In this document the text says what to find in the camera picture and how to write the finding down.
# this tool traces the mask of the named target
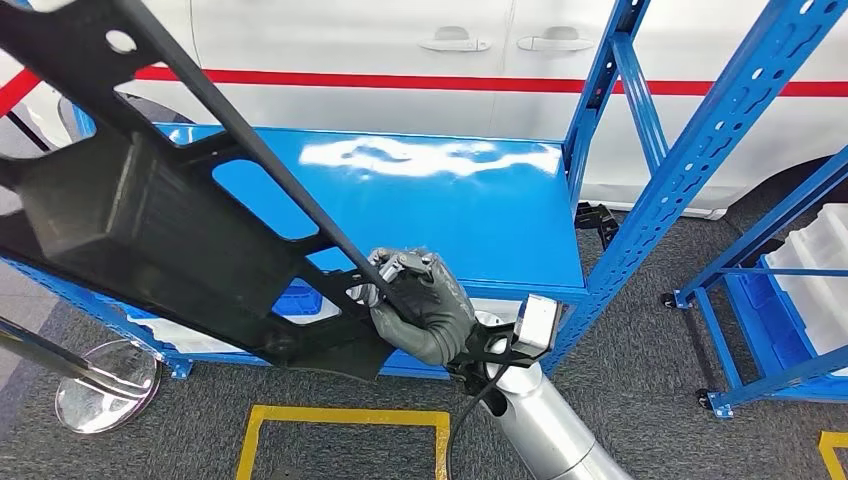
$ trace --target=black cable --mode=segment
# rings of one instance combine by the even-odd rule
[[[468,405],[457,417],[456,423],[454,423],[451,427],[451,433],[448,437],[448,447],[447,451],[445,452],[445,470],[447,470],[448,480],[453,480],[453,472],[451,471],[451,452],[453,451],[453,442],[454,440],[456,440],[456,436],[459,433],[460,427],[462,427],[463,422],[465,422],[465,419],[468,417],[468,414],[471,413],[471,410],[477,405],[477,403],[480,402],[480,400],[482,400],[487,393],[489,393],[493,388],[495,388],[495,384],[498,383],[498,380],[500,380],[501,377],[503,377],[503,374],[506,373],[507,368],[509,368],[509,365],[501,365],[501,368],[498,369],[498,373],[496,373],[495,376],[492,377],[491,380],[489,380],[489,383],[487,383],[486,386],[483,387],[483,389],[480,390],[480,392],[477,393],[477,395],[475,395],[470,402],[468,402]]]

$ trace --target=yellow tape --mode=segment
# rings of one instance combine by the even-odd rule
[[[848,433],[822,431],[819,438],[819,452],[821,452],[824,465],[833,480],[846,480],[845,470],[842,469],[842,464],[839,463],[839,458],[834,450],[835,448],[846,447],[848,447]]]
[[[436,428],[436,480],[447,479],[445,454],[450,434],[450,414],[418,410],[369,410],[359,408],[276,407],[254,405],[247,421],[247,431],[241,447],[236,480],[250,480],[256,449],[259,446],[259,428],[262,422],[346,423],[369,425],[406,425]]]

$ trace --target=black plastic part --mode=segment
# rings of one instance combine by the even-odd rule
[[[618,233],[618,222],[609,209],[604,205],[593,207],[588,202],[577,204],[574,226],[581,230],[597,230],[604,250]]]
[[[673,293],[661,293],[660,303],[662,303],[665,308],[677,308],[677,299],[674,298]]]
[[[124,32],[119,52],[106,33]],[[0,256],[112,296],[243,348],[274,365],[373,378],[394,348],[346,290],[373,283],[412,313],[233,106],[137,0],[78,0],[53,12],[0,2],[0,48],[80,106],[94,136],[44,155],[0,156],[0,185],[23,212],[0,216]],[[224,126],[174,145],[114,91],[164,61]],[[260,165],[318,225],[277,236],[211,177],[234,159]],[[338,247],[356,269],[322,272],[306,257]],[[270,313],[294,277],[341,309],[300,326]]]
[[[706,388],[699,388],[695,391],[695,396],[698,397],[698,405],[705,410],[712,411],[713,403],[710,401],[709,390]]]

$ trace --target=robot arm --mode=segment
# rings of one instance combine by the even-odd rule
[[[420,319],[419,325],[405,323],[375,290],[355,292],[371,306],[380,335],[425,363],[445,365],[470,395],[483,393],[486,410],[535,479],[630,478],[537,362],[553,345],[559,302],[530,295],[514,325],[486,326],[474,318],[471,302],[438,256],[378,249],[369,259]]]

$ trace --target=white plastic bin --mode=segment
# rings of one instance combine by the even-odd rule
[[[770,268],[848,269],[848,204],[824,205],[808,226],[765,256]],[[848,344],[848,278],[775,275],[819,355]],[[848,376],[848,369],[834,372]]]

